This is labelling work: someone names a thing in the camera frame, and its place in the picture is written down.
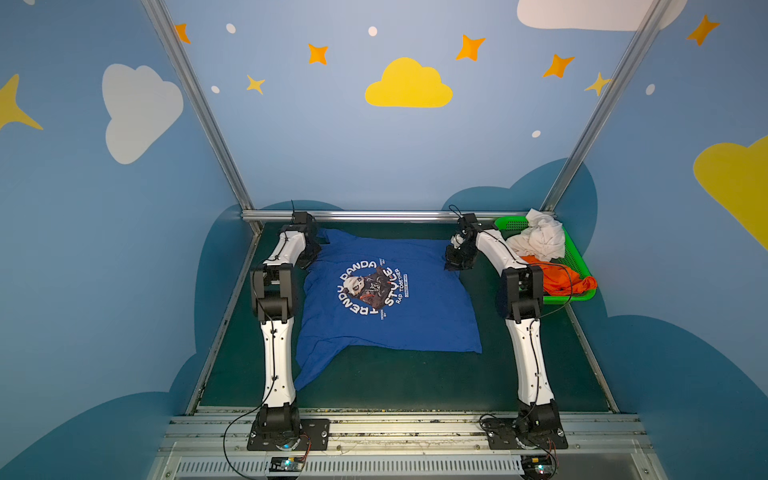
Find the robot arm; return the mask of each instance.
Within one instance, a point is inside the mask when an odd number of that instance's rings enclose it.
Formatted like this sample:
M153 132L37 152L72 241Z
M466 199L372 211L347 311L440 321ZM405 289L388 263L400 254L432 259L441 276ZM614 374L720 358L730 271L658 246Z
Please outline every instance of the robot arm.
M529 265L511 251L493 223L478 222L474 214L466 214L458 225L459 232L445 251L445 268L472 268L480 251L499 275L497 307L512 338L518 370L519 414L513 423L518 443L531 448L551 440L557 448L567 448L541 354L544 274L539 266Z
M320 252L312 215L296 212L280 231L272 255L250 272L251 305L264 338L264 404L253 423L249 450L293 450L303 434L291 372L296 286L293 268L306 268Z

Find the yellow star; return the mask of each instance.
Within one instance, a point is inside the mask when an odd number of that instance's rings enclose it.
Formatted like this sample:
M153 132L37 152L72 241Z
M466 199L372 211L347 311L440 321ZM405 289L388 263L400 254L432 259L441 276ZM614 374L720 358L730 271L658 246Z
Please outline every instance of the yellow star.
M458 53L458 57L456 57L456 60L461 60L462 58L471 58L474 61L478 60L478 48L480 48L480 45L482 45L482 42L485 41L484 38L478 38L477 40L472 40L470 37L464 36L464 45L462 46L462 50Z
M598 79L596 81L594 81L594 83L592 85L590 85L589 87L585 88L584 91L594 90L594 91L596 91L598 93L598 97L599 97L600 93L603 91L603 87L605 85L607 85L609 81L611 81L610 78L608 78L606 80L603 80L603 75L600 72L598 72Z
M260 94L264 95L264 92L261 91L261 84L264 83L264 80L255 81L250 75L248 75L248 80L250 80L250 85L246 90L258 90Z
M545 73L543 76L548 77L549 75L557 75L560 78L563 78L563 74L565 73L565 67L568 66L571 61L576 57L570 57L570 58L560 58L557 55L552 58L552 66L547 70L547 73Z
M713 31L719 23L710 22L710 19L707 18L705 15L699 26L694 30L694 33L688 35L688 38L686 40L695 40L699 46L704 43L704 39L707 37L707 35L710 34L711 31Z
M29 125L32 128L42 130L38 122L32 120L16 104L16 90L18 90L18 74L11 77L3 88L0 88L0 129L12 121Z
M328 65L326 63L326 50L328 50L328 47L316 47L310 44L310 63L318 61L323 65Z

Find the metal rail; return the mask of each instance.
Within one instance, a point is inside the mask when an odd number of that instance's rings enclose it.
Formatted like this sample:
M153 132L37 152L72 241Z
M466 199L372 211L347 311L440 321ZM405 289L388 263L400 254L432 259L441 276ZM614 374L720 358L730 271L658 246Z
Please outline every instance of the metal rail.
M200 87L200 82L197 81L197 76L194 74L190 59L187 57L187 53L184 51L184 47L181 45L176 28L174 27L173 20L170 17L170 13L165 6L163 0L141 0L144 4L144 8L147 9L154 29L157 32L157 36L163 42L165 51L168 53L168 58L171 64L176 69L176 73L179 75L182 86L187 92L192 108L197 114L197 118L200 119L200 124L203 126L210 146L214 149L216 157L219 159L221 168L224 170L224 174L227 176L227 180L230 182L232 191L235 193L237 201L240 202L240 206L243 210L249 210L253 208L253 204L248 196L248 191L243 183L243 178L240 176L240 172L237 170L237 165L232 158L232 154L227 148L227 143L224 141L224 137L219 129L219 125L216 123L213 112L210 110L203 89Z
M597 140L600 130L602 130L605 122L608 120L608 116L614 110L634 72L643 61L643 57L650 48L650 44L654 42L659 32L661 18L671 2L671 0L654 0L650 5L645 18L640 23L640 27L634 34L624 56L616 67L611 77L611 83L607 85L607 90L600 96L598 105L594 108L587 126L581 132L581 136L576 142L571 155L565 161L558 178L552 184L552 188L549 190L539 210L553 211L557 206L563 193L565 193L565 189L568 188L571 180L573 180L576 171L587 157L587 153L592 148L594 141Z
M474 212L478 220L495 221L508 215L525 216L528 212ZM322 222L390 222L390 223L454 223L457 214L444 210L420 211L356 211L356 210L312 210L316 220ZM243 220L262 222L290 222L291 210L244 210Z

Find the blue t-shirt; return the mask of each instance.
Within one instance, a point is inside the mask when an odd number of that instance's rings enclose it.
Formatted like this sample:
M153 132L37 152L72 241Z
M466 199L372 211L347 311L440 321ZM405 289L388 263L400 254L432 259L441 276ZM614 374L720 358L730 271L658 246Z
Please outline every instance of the blue t-shirt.
M481 353L472 301L445 270L448 240L379 240L321 230L296 347L296 389L348 345Z

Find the orange star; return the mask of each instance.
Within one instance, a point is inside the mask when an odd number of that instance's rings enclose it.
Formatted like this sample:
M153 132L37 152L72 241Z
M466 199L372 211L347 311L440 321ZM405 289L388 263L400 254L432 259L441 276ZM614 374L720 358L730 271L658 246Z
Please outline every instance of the orange star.
M316 47L310 44L310 63L318 61L323 65L328 65L326 63L326 50L328 50L328 47Z
M552 66L547 70L547 72L543 75L544 77L548 77L549 75L557 75L560 78L563 78L563 74L565 73L565 67L568 66L571 61L576 57L570 57L570 58L560 58L557 55L552 58Z
M176 33L179 34L179 40L183 41L184 43L188 43L192 45L190 38L187 37L187 24L183 23L181 25L174 25L174 26L176 27Z
M482 42L485 41L484 38L478 38L477 40L472 40L470 37L464 36L464 45L462 45L462 50L458 53L458 57L456 57L456 60L461 60L462 58L471 58L473 61L478 60L478 48L480 48L480 45L482 45Z
M710 34L711 31L713 31L719 23L710 22L710 19L707 18L707 16L704 16L704 19L701 21L699 26L694 30L694 33L688 35L688 38L686 40L695 40L699 46L704 43L704 39L707 37L707 35Z

